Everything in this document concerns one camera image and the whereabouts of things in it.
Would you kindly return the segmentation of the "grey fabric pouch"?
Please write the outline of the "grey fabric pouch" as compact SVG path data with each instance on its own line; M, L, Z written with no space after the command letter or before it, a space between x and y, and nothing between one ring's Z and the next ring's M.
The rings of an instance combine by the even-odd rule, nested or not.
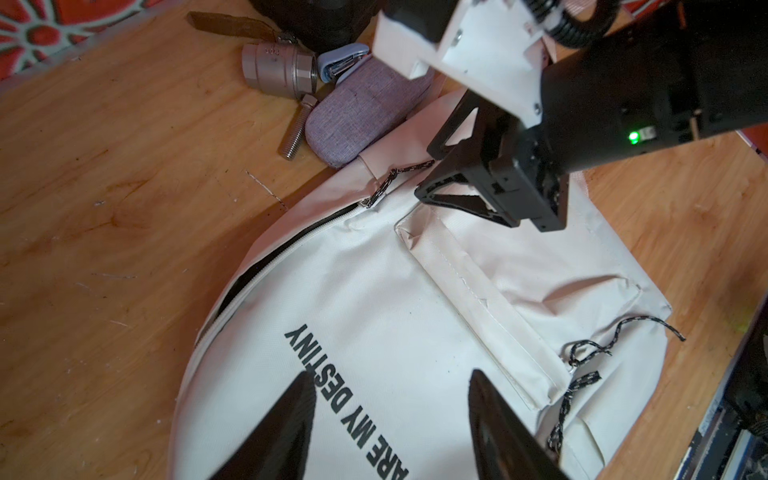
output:
M366 61L314 108L305 140L339 169L397 127L427 97L435 72L409 80L376 58Z

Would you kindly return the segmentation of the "white canvas backpack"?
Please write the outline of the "white canvas backpack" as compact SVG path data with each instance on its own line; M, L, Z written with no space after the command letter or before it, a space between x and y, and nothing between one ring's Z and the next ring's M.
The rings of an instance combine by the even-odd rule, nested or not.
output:
M507 228L420 203L444 95L253 244L196 340L172 479L207 479L294 378L317 392L310 479L473 479L481 370L572 479L611 461L659 382L671 306L581 186L567 226Z

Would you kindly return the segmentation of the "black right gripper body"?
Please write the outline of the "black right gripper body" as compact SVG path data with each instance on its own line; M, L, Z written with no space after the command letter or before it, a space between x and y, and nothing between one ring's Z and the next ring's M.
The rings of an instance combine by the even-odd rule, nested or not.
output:
M540 232L564 230L569 181L543 158L538 131L510 114L480 113L473 136L479 156L474 185L490 206L489 218L510 228L528 220Z

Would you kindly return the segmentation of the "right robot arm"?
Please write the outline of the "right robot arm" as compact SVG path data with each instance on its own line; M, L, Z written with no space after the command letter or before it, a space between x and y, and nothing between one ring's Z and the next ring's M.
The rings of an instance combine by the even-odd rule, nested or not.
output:
M767 5L673 1L547 66L540 124L474 92L428 146L425 204L542 232L567 224L568 177L767 120Z

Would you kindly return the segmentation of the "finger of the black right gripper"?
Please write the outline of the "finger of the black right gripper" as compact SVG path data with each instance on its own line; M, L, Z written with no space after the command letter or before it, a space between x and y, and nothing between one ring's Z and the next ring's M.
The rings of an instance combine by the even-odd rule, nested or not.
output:
M440 190L454 184L465 186L466 182L462 182L462 177L459 180L452 177L436 181L425 180L416 188L415 196L423 204L462 211L505 227L515 228L520 225L518 220L508 220L492 210L482 196L440 193Z
M427 152L432 159L443 160L461 141L481 133L500 118L504 118L503 109L467 90L427 146Z

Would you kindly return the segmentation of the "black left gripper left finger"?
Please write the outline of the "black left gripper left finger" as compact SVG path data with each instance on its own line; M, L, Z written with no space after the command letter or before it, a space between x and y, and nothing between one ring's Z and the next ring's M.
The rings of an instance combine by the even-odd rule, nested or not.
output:
M316 407L313 376L303 371L214 479L302 479Z

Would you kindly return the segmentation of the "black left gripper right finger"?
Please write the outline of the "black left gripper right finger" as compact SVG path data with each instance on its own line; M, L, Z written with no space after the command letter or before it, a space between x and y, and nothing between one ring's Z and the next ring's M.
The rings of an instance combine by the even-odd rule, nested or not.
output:
M567 476L479 369L470 378L468 409L480 479L566 480Z

